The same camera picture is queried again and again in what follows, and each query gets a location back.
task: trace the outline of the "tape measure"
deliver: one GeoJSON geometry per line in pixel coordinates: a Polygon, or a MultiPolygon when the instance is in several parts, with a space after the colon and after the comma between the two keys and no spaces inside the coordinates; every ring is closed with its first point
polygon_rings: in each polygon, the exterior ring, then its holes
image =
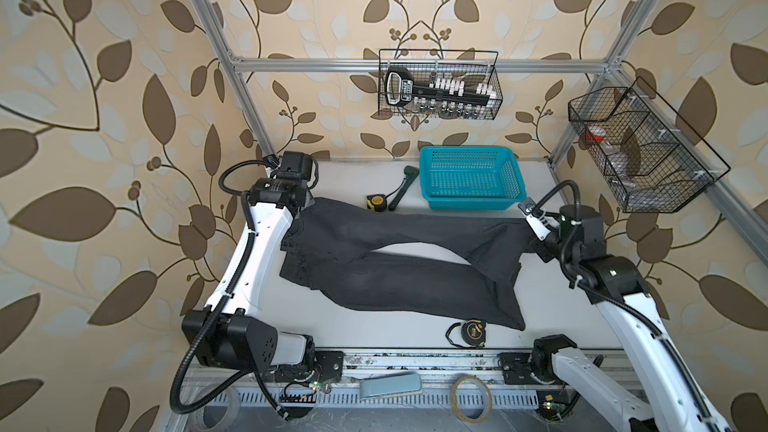
{"type": "Polygon", "coordinates": [[[386,196],[384,194],[367,196],[366,207],[368,207],[369,210],[375,210],[376,212],[384,212],[386,210],[386,196]]]}
{"type": "Polygon", "coordinates": [[[446,331],[446,339],[450,343],[450,345],[453,345],[454,347],[458,348],[483,348],[485,347],[485,321],[481,321],[479,319],[472,319],[466,321],[464,324],[461,322],[456,322],[454,325],[448,328],[446,331]],[[454,341],[451,340],[449,337],[453,329],[458,327],[459,325],[462,326],[462,339],[469,344],[469,347],[465,345],[459,345],[456,344],[454,341]]]}

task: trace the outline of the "light blue foot pedal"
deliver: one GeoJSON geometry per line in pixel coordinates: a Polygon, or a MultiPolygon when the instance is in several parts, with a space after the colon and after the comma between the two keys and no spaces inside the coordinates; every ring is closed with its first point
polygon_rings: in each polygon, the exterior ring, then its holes
{"type": "Polygon", "coordinates": [[[420,394],[422,378],[418,373],[388,375],[378,379],[360,380],[360,399],[402,397],[420,394]]]}

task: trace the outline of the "black wire basket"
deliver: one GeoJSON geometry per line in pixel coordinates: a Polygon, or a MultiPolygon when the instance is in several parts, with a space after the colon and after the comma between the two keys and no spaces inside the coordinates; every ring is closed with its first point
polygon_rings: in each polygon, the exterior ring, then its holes
{"type": "Polygon", "coordinates": [[[440,119],[495,119],[504,100],[496,73],[498,52],[435,52],[379,50],[379,110],[440,119]]]}
{"type": "Polygon", "coordinates": [[[647,82],[577,97],[568,103],[568,120],[623,212],[677,212],[730,170],[647,82]],[[654,113],[651,98],[674,112],[674,124],[654,113]]]}

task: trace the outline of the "white table surface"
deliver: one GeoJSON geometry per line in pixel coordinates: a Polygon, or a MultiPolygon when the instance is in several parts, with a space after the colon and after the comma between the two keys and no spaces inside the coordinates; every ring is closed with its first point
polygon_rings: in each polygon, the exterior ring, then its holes
{"type": "MultiPolygon", "coordinates": [[[[390,193],[404,177],[405,166],[417,162],[321,162],[320,182],[312,192],[365,207],[365,196],[390,193]]],[[[539,200],[554,186],[544,162],[520,162],[528,196],[539,200]]],[[[552,197],[546,209],[562,206],[560,195],[552,197]]],[[[521,217],[516,206],[503,212],[433,211],[422,197],[416,180],[402,198],[396,212],[439,213],[451,216],[521,217]]],[[[466,262],[437,245],[413,243],[390,245],[382,252],[416,255],[448,262],[466,262]]],[[[278,330],[310,334],[318,347],[338,348],[449,348],[445,338],[448,326],[457,319],[418,312],[359,312],[336,305],[320,291],[293,284],[280,277],[285,257],[279,252],[274,268],[265,280],[260,320],[278,330]]],[[[536,338],[566,334],[582,348],[619,348],[620,343],[597,308],[582,291],[568,288],[557,260],[544,264],[536,254],[523,254],[522,270],[514,286],[526,328],[518,331],[488,325],[488,348],[530,348],[536,338]]],[[[452,335],[461,342],[458,330],[452,335]]]]}

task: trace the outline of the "teal basket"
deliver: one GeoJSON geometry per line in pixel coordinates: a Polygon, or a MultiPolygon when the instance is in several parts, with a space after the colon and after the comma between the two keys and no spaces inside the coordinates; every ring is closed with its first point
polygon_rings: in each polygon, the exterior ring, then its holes
{"type": "Polygon", "coordinates": [[[505,210],[526,197],[506,147],[424,147],[418,164],[430,208],[505,210]]]}

